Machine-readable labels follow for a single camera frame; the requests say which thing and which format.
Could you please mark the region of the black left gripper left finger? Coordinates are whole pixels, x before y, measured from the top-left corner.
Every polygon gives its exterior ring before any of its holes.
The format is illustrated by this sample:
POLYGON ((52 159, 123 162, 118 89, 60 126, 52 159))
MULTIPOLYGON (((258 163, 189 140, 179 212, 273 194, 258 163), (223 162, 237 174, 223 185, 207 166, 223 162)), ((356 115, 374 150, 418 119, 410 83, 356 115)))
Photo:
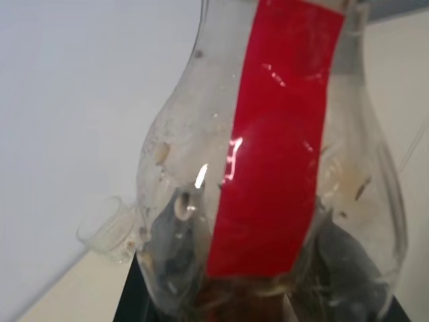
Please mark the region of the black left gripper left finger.
POLYGON ((114 321, 196 321, 210 242, 203 191, 174 191, 152 224, 138 219, 114 321))

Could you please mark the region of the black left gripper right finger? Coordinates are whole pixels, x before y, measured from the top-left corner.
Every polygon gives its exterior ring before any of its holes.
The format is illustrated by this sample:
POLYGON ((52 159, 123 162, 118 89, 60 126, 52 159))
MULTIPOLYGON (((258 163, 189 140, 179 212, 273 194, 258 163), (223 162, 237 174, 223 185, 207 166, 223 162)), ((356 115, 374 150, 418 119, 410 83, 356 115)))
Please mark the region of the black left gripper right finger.
POLYGON ((293 321, 409 321, 363 246, 339 227, 314 240, 312 261, 289 296, 293 321))

